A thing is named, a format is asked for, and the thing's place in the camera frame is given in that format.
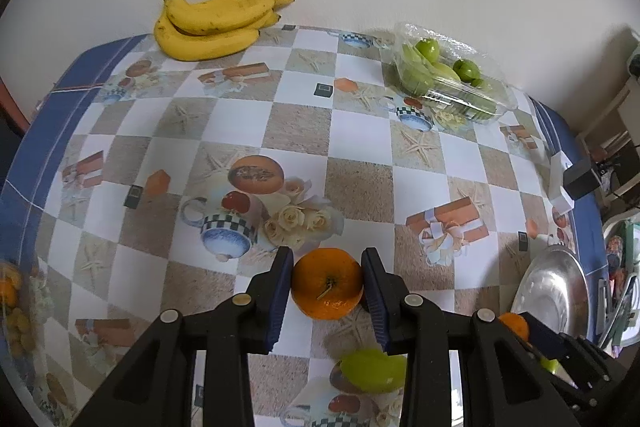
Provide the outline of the large green mango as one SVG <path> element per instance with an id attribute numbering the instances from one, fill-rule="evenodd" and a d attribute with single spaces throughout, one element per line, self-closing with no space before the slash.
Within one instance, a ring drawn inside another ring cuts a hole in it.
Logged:
<path id="1" fill-rule="evenodd" d="M 378 349 L 359 349 L 340 361 L 343 376 L 365 393 L 380 395 L 404 387 L 407 373 L 405 355 L 386 355 Z"/>

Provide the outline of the orange tangerine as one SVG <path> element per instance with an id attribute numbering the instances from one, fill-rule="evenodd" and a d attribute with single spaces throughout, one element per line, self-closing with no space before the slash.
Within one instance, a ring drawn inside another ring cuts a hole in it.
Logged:
<path id="1" fill-rule="evenodd" d="M 360 263 L 347 251 L 317 248 L 294 265 L 291 295 L 303 314 L 336 321 L 358 306 L 363 294 Z"/>

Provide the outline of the tangerine in bowl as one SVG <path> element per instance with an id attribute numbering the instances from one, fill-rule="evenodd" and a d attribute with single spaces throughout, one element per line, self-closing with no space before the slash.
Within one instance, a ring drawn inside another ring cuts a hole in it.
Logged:
<path id="1" fill-rule="evenodd" d="M 529 342 L 529 326 L 524 317 L 513 312 L 506 312 L 500 315 L 499 321 L 506 325 L 508 329 L 518 338 Z"/>

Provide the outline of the silver metal bowl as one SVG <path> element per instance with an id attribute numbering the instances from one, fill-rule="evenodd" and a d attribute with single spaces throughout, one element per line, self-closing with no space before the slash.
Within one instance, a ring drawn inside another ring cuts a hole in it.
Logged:
<path id="1" fill-rule="evenodd" d="M 587 336 L 590 324 L 587 282 L 568 248 L 551 245 L 529 263 L 511 311 L 528 312 L 555 333 Z"/>

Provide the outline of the white charger block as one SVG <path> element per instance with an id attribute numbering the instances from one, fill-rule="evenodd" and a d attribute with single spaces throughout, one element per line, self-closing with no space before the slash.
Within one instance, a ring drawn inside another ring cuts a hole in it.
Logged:
<path id="1" fill-rule="evenodd" d="M 562 150 L 550 158 L 548 197 L 552 207 L 560 216 L 566 215 L 574 208 L 574 199 L 567 193 L 563 184 L 564 173 L 572 166 L 570 158 Z"/>

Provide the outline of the black power adapter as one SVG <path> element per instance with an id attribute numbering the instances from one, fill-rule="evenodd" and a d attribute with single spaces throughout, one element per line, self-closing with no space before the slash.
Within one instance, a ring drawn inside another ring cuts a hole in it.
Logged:
<path id="1" fill-rule="evenodd" d="M 599 170 L 590 156 L 575 162 L 563 173 L 563 188 L 575 202 L 596 191 L 600 186 Z"/>

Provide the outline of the patterned checkered tablecloth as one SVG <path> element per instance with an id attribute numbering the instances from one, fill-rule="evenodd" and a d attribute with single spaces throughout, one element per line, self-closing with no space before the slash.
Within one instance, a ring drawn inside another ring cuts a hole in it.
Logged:
<path id="1" fill-rule="evenodd" d="M 67 426 L 160 312 L 212 309 L 278 247 L 386 269 L 442 309 L 508 311 L 547 245 L 606 275 L 598 207 L 548 195 L 582 151 L 514 91 L 494 120 L 404 98 L 390 48 L 281 26 L 181 63 L 152 37 L 82 54 L 44 101 L 1 194 L 1 356 L 43 426 Z"/>

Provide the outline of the clear plastic fruit container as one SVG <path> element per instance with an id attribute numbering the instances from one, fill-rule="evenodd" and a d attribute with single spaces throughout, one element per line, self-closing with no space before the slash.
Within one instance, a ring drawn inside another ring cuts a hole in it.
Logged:
<path id="1" fill-rule="evenodd" d="M 396 24 L 393 59 L 400 90 L 420 101 L 444 128 L 492 124 L 518 106 L 490 56 L 437 31 Z"/>

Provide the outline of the yellow banana bunch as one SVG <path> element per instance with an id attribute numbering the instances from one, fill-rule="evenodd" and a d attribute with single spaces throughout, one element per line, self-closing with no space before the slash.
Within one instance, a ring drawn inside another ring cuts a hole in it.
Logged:
<path id="1" fill-rule="evenodd" d="M 246 50 L 260 31 L 280 20 L 295 0 L 163 0 L 153 36 L 160 49 L 181 62 L 213 60 Z"/>

